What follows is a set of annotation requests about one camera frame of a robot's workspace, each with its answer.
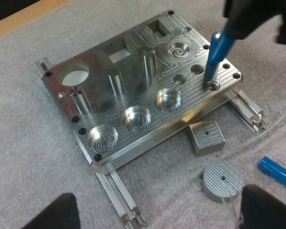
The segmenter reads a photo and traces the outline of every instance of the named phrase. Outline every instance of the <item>gray cloth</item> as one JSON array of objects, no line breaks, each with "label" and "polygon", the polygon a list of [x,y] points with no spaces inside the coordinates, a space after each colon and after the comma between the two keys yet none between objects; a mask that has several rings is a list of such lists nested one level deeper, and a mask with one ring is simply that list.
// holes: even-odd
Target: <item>gray cloth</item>
[{"label": "gray cloth", "polygon": [[[225,23],[217,0],[75,0],[0,38],[0,229],[22,227],[63,192],[76,195],[83,229],[123,228],[33,63],[67,60],[166,9],[208,39]],[[219,158],[286,203],[286,187],[256,168],[264,155],[286,167],[286,46],[274,43],[280,22],[237,42],[228,57],[264,109],[267,131],[254,137],[224,106],[205,117],[227,140],[219,157],[196,158],[181,131],[118,169],[151,229],[234,228],[231,205],[209,200],[198,182]]]}]

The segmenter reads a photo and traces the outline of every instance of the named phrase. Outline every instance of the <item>screw hole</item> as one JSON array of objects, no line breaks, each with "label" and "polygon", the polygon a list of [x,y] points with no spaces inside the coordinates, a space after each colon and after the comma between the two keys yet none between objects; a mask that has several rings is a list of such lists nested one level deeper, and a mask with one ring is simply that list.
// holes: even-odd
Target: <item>screw hole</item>
[{"label": "screw hole", "polygon": [[87,133],[87,130],[86,130],[86,128],[81,128],[81,129],[79,129],[78,133],[79,133],[80,135],[84,135],[84,134]]},{"label": "screw hole", "polygon": [[192,28],[191,27],[189,27],[189,26],[186,26],[186,28],[184,29],[186,32],[189,32],[189,31],[191,31],[192,30]]},{"label": "screw hole", "polygon": [[239,78],[240,78],[240,74],[234,73],[234,74],[233,74],[233,78],[234,78],[234,79],[239,79]]},{"label": "screw hole", "polygon": [[51,72],[46,72],[44,75],[45,75],[46,77],[50,77],[50,76],[52,75],[52,73],[51,73]]},{"label": "screw hole", "polygon": [[137,220],[137,218],[132,218],[132,225],[136,227],[138,224],[139,221]]},{"label": "screw hole", "polygon": [[206,84],[206,88],[209,90],[209,91],[216,91],[219,89],[219,83],[216,82],[216,81],[209,81],[207,84]]},{"label": "screw hole", "polygon": [[229,68],[230,68],[230,65],[227,64],[227,63],[224,63],[224,64],[223,64],[223,68],[224,68],[224,69],[229,69]]},{"label": "screw hole", "polygon": [[178,75],[175,75],[173,77],[173,82],[175,84],[184,84],[185,81],[186,81],[186,77],[184,75],[182,75],[182,74],[178,74]]},{"label": "screw hole", "polygon": [[204,68],[200,64],[194,64],[191,67],[191,72],[194,73],[194,74],[201,74],[201,73],[204,72]]},{"label": "screw hole", "polygon": [[78,116],[74,116],[73,118],[72,118],[72,122],[73,123],[76,123],[76,122],[78,122],[80,120],[80,118],[78,117]]},{"label": "screw hole", "polygon": [[102,160],[102,155],[101,154],[96,154],[93,159],[96,161],[96,162],[99,162]]}]

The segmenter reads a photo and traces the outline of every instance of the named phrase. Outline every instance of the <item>machined surface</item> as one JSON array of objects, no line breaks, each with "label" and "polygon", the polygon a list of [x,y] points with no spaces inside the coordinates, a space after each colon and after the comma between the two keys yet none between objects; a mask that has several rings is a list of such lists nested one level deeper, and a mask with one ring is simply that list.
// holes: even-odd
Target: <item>machined surface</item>
[{"label": "machined surface", "polygon": [[[243,79],[233,77],[240,72],[227,60],[230,67],[221,64],[203,89],[206,44],[166,11],[44,74],[89,163],[102,155],[93,163],[97,172],[118,168],[235,96]],[[70,86],[74,78],[66,77],[76,73],[78,84]]]},{"label": "machined surface", "polygon": [[228,102],[232,112],[254,134],[265,129],[264,111],[242,90]]},{"label": "machined surface", "polygon": [[189,125],[188,136],[196,156],[220,151],[225,146],[225,138],[216,121]]},{"label": "machined surface", "polygon": [[231,202],[243,186],[243,175],[231,162],[217,160],[204,170],[203,190],[206,196],[215,202]]}]

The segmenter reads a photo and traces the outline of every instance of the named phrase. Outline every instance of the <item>aluminum disc with center hole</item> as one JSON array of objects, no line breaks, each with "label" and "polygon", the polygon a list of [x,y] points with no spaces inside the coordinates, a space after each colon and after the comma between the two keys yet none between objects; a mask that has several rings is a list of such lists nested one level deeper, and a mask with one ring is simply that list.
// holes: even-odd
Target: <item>aluminum disc with center hole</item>
[{"label": "aluminum disc with center hole", "polygon": [[206,196],[217,202],[231,202],[242,190],[244,178],[231,162],[217,160],[204,170],[203,190]]}]

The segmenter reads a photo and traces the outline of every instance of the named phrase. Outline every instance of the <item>small aluminum cube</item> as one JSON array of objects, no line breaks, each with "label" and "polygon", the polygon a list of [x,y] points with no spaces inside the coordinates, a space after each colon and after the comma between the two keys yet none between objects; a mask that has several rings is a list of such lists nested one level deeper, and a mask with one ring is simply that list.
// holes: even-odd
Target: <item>small aluminum cube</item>
[{"label": "small aluminum cube", "polygon": [[196,156],[221,151],[225,146],[225,138],[216,121],[191,124],[188,135]]}]

